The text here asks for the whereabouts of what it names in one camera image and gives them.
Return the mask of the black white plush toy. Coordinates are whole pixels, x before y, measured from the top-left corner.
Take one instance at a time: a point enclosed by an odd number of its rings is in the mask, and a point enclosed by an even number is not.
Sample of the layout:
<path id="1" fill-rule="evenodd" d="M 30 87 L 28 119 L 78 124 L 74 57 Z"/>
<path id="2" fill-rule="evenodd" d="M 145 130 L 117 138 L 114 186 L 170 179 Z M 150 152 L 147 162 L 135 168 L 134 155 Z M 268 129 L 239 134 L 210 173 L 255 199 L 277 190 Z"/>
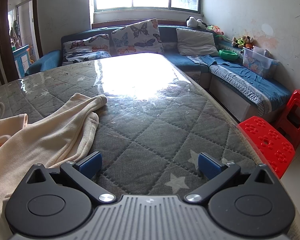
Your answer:
<path id="1" fill-rule="evenodd" d="M 186 26 L 192 29 L 207 29 L 207 24 L 202 19 L 195 19 L 193 16 L 187 18 Z"/>

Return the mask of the near red plastic stool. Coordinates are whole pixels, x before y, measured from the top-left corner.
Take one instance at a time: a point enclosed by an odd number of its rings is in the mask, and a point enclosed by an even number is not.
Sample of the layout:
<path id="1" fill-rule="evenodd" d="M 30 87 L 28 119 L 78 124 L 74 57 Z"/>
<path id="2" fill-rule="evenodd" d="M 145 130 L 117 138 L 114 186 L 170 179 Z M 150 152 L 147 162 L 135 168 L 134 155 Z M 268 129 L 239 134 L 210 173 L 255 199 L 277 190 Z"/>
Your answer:
<path id="1" fill-rule="evenodd" d="M 267 164 L 278 178 L 282 178 L 292 162 L 293 145 L 271 124 L 258 116 L 238 124 L 238 129 L 247 138 L 261 161 Z"/>

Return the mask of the brown plush toys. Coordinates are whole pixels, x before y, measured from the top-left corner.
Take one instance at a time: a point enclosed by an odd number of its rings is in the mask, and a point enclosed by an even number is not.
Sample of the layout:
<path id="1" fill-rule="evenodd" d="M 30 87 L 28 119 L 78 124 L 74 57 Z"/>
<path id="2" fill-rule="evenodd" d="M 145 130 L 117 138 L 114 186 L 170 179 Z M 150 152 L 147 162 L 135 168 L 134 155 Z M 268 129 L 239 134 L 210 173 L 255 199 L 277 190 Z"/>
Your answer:
<path id="1" fill-rule="evenodd" d="M 254 42 L 254 38 L 252 36 L 243 35 L 239 39 L 233 37 L 231 45 L 233 47 L 239 48 L 239 49 L 247 48 L 247 49 L 252 50 L 253 49 L 253 42 Z"/>

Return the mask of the blue white small cabinet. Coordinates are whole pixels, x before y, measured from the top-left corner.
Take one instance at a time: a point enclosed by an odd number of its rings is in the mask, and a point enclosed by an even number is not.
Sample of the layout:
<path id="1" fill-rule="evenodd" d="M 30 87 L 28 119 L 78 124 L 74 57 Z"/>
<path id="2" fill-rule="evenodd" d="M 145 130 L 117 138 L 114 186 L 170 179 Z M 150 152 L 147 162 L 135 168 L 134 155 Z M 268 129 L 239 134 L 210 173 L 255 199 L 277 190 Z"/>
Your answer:
<path id="1" fill-rule="evenodd" d="M 29 51 L 30 47 L 28 44 L 13 51 L 15 66 L 20 78 L 25 76 L 31 65 Z"/>

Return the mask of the blue corner sofa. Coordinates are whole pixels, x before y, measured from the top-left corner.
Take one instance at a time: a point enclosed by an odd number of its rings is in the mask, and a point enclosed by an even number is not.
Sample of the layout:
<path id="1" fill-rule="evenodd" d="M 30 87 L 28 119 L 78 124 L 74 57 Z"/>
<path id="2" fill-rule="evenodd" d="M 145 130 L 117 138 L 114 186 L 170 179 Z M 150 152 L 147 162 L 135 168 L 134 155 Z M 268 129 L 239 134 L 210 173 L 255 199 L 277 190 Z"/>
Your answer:
<path id="1" fill-rule="evenodd" d="M 174 25 L 160 25 L 164 57 L 203 88 L 209 90 L 238 120 L 261 115 L 272 120 L 282 111 L 291 92 L 275 80 L 264 79 L 247 68 L 220 57 L 182 56 L 177 51 Z"/>

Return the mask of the green plastic bowl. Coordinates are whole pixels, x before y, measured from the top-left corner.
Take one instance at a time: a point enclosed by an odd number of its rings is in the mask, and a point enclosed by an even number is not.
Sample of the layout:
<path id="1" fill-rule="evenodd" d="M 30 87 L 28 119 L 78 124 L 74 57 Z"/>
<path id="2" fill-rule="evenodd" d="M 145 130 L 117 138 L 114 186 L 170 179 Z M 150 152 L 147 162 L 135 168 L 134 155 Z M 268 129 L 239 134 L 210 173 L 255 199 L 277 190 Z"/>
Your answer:
<path id="1" fill-rule="evenodd" d="M 218 55 L 225 61 L 236 61 L 237 59 L 239 59 L 239 55 L 236 52 L 230 50 L 221 49 L 219 50 Z"/>

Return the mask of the cream sweatshirt garment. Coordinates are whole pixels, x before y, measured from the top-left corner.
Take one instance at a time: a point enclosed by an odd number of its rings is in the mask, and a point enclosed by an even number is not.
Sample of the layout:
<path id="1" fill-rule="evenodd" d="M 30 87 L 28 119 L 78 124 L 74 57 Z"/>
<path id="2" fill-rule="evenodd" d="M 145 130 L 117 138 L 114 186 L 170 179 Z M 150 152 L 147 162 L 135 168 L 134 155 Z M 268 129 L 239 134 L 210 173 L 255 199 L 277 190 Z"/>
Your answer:
<path id="1" fill-rule="evenodd" d="M 33 164 L 57 168 L 85 158 L 99 124 L 96 110 L 107 103 L 103 94 L 74 94 L 60 109 L 33 124 L 27 114 L 0 119 L 0 239 L 9 239 L 6 204 Z"/>

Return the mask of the far red plastic stool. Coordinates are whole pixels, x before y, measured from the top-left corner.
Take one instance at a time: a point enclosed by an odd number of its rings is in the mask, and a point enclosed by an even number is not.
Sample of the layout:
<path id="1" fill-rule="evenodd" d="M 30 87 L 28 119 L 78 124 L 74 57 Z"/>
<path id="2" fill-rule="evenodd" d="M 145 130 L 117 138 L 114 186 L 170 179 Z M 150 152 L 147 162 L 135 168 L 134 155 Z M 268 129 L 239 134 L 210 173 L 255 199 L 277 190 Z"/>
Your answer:
<path id="1" fill-rule="evenodd" d="M 275 128 L 286 137 L 296 150 L 300 145 L 300 89 L 294 90 Z"/>

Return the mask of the upright butterfly cushion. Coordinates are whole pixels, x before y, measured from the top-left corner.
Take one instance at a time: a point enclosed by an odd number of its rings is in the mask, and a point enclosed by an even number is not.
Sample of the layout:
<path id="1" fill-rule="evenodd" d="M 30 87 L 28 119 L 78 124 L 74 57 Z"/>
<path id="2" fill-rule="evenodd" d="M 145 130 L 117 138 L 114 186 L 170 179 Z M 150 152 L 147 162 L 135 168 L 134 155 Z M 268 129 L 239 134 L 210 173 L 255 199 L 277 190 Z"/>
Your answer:
<path id="1" fill-rule="evenodd" d="M 156 18 L 116 29 L 111 33 L 111 38 L 117 55 L 164 53 Z"/>

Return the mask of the flat butterfly pillow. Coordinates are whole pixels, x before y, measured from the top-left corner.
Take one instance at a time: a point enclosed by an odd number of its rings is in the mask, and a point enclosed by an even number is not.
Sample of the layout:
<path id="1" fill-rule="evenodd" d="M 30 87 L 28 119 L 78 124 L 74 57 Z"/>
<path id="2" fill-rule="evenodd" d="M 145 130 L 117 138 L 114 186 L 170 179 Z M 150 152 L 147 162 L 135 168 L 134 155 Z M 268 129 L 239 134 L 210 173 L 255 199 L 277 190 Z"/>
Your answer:
<path id="1" fill-rule="evenodd" d="M 82 40 L 63 43 L 62 65 L 111 57 L 108 34 L 98 34 Z"/>

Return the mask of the red plastic stool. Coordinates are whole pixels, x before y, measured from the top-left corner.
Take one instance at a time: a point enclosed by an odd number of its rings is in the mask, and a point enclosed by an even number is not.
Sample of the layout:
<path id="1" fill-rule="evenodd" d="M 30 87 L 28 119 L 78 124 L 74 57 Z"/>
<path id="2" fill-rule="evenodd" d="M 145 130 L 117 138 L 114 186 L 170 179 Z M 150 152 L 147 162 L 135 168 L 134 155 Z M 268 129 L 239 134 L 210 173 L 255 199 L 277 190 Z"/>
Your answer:
<path id="1" fill-rule="evenodd" d="M 238 124 L 238 129 L 247 138 L 261 161 L 267 164 L 278 178 L 282 178 L 292 162 L 293 145 L 271 124 L 258 116 Z"/>
<path id="2" fill-rule="evenodd" d="M 296 150 L 300 145 L 300 89 L 294 90 L 275 128 L 286 137 Z"/>

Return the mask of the clear plastic storage box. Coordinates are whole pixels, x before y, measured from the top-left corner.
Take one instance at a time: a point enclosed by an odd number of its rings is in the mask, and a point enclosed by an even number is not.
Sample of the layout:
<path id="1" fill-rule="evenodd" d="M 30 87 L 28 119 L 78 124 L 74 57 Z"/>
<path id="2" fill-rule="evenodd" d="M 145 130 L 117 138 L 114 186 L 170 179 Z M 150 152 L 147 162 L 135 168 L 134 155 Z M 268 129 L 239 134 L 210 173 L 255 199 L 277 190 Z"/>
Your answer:
<path id="1" fill-rule="evenodd" d="M 278 65 L 279 61 L 275 59 L 243 48 L 243 66 L 265 79 L 271 79 L 274 76 Z"/>

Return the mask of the grey plain cushion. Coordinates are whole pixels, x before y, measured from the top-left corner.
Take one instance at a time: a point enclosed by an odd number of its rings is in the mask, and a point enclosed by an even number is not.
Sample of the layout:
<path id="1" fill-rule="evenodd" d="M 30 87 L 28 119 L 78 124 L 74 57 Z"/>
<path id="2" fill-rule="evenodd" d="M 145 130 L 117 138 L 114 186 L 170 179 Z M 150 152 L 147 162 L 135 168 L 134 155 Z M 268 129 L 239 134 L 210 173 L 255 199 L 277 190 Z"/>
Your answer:
<path id="1" fill-rule="evenodd" d="M 177 28 L 177 49 L 183 56 L 217 56 L 214 35 L 205 31 Z"/>

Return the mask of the pink green plush toy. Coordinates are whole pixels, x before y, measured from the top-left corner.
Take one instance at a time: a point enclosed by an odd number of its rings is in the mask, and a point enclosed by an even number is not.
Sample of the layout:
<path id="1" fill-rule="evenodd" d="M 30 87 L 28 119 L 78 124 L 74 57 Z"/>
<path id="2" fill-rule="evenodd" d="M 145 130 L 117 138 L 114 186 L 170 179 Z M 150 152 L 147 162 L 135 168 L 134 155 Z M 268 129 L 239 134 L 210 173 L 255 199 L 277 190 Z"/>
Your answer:
<path id="1" fill-rule="evenodd" d="M 216 26 L 216 25 L 208 25 L 207 26 L 207 30 L 213 31 L 218 36 L 223 36 L 224 35 L 224 32 L 221 31 L 221 29 L 218 26 Z"/>

